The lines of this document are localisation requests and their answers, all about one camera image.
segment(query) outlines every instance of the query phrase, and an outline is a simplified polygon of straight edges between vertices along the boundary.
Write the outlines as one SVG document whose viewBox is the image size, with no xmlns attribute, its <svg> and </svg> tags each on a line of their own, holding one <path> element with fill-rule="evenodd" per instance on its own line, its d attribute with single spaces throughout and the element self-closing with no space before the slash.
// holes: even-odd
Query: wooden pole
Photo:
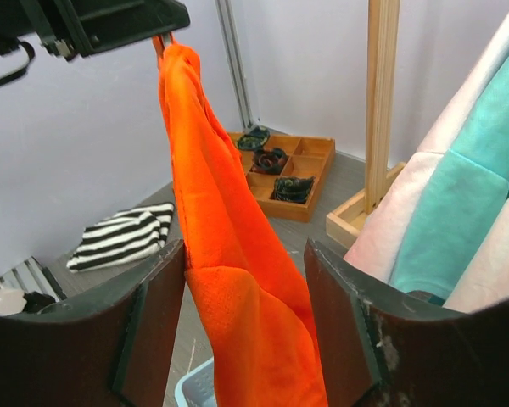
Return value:
<svg viewBox="0 0 509 407">
<path fill-rule="evenodd" d="M 370 214 L 383 200 L 394 94 L 400 0 L 369 0 L 367 39 L 366 199 Z"/>
</svg>

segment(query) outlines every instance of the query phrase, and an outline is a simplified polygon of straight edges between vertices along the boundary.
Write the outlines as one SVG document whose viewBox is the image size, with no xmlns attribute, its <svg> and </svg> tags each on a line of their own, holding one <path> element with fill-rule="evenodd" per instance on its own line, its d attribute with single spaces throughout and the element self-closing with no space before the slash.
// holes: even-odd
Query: orange fabric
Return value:
<svg viewBox="0 0 509 407">
<path fill-rule="evenodd" d="M 217 403 L 325 406 L 307 284 L 250 193 L 199 56 L 174 43 L 159 67 L 187 283 L 213 348 Z"/>
</svg>

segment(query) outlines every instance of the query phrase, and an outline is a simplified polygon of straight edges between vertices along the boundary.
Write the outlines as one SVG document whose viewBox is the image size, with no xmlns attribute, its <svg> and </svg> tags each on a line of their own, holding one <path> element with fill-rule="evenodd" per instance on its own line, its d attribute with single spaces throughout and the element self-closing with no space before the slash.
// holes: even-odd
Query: black and white striped cloth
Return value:
<svg viewBox="0 0 509 407">
<path fill-rule="evenodd" d="M 173 203 L 122 210 L 83 232 L 66 266 L 71 272 L 96 270 L 140 260 L 164 247 Z"/>
</svg>

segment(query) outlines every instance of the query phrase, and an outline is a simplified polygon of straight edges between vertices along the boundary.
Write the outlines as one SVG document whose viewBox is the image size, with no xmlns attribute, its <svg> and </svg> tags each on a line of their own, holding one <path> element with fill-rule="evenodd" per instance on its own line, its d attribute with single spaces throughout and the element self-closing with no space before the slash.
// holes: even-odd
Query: black robotic arm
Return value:
<svg viewBox="0 0 509 407">
<path fill-rule="evenodd" d="M 176 0 L 0 0 L 0 55 L 23 48 L 27 62 L 0 77 L 0 86 L 26 73 L 34 49 L 22 36 L 36 33 L 49 53 L 71 61 L 188 27 Z"/>
</svg>

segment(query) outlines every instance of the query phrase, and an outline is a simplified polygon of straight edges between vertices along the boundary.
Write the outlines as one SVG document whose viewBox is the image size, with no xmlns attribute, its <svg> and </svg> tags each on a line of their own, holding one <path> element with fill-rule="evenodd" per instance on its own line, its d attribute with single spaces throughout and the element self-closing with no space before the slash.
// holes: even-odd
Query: mint green fabric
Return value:
<svg viewBox="0 0 509 407">
<path fill-rule="evenodd" d="M 422 192 L 390 285 L 447 299 L 508 195 L 509 56 Z"/>
</svg>

